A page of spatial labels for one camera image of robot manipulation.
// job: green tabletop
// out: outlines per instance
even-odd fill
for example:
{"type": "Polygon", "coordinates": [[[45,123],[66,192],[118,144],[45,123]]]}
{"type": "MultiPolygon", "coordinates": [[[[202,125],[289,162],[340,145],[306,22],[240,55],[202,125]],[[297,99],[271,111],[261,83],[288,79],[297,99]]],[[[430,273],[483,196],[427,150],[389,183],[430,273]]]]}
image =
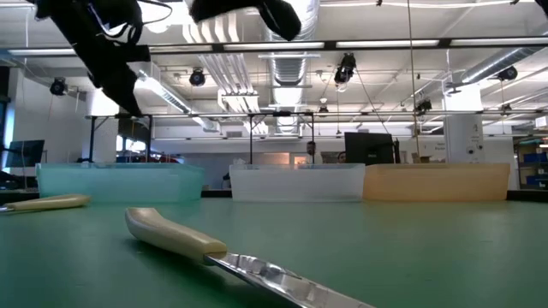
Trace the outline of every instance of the green tabletop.
{"type": "MultiPolygon", "coordinates": [[[[220,269],[141,243],[127,204],[0,216],[0,307],[271,307],[220,269]]],[[[203,199],[166,218],[378,308],[548,306],[548,204],[203,199]]]]}

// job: cream knife handle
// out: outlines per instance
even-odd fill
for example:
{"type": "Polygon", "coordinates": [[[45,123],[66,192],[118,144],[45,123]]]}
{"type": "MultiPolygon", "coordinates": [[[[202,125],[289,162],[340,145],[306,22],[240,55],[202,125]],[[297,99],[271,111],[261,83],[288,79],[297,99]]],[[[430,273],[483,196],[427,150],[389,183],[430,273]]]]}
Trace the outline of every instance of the cream knife handle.
{"type": "Polygon", "coordinates": [[[226,245],[220,240],[169,221],[152,208],[128,208],[126,223],[129,232],[137,239],[201,264],[209,265],[204,260],[205,255],[221,258],[227,252],[226,245]]]}
{"type": "Polygon", "coordinates": [[[9,210],[54,210],[79,207],[89,203],[91,197],[72,194],[5,204],[9,210]]]}

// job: kitchen knife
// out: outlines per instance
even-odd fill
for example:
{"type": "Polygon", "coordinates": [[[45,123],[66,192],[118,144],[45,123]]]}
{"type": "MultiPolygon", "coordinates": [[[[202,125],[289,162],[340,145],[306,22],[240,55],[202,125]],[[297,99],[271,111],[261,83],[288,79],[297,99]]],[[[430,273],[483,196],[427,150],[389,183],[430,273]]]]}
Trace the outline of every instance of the kitchen knife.
{"type": "Polygon", "coordinates": [[[8,212],[15,210],[54,210],[54,209],[67,209],[85,205],[89,203],[91,197],[70,194],[64,196],[56,196],[49,198],[37,198],[28,201],[14,202],[4,204],[0,207],[0,212],[8,212]]]}
{"type": "Polygon", "coordinates": [[[169,221],[152,208],[128,208],[129,232],[139,240],[203,265],[216,265],[255,287],[304,308],[373,308],[261,259],[228,252],[208,235],[169,221]]]}

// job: computer monitor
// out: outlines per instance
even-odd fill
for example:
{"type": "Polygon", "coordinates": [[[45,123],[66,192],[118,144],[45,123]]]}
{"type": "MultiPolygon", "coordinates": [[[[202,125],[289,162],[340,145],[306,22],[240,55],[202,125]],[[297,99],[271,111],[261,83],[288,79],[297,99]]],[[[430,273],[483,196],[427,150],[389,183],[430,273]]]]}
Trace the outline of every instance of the computer monitor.
{"type": "Polygon", "coordinates": [[[394,144],[388,133],[345,133],[347,163],[394,163],[394,144]]]}
{"type": "Polygon", "coordinates": [[[42,160],[44,140],[12,141],[9,144],[7,168],[34,167],[42,160]]]}

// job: teal plastic bin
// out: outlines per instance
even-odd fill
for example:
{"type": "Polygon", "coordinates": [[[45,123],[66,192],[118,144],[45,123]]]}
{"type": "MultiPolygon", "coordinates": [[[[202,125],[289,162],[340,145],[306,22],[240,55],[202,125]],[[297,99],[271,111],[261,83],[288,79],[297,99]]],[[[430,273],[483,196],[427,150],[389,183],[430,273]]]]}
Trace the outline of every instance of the teal plastic bin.
{"type": "Polygon", "coordinates": [[[93,203],[177,204],[200,199],[202,168],[179,163],[45,163],[36,168],[40,197],[69,193],[93,203]]]}

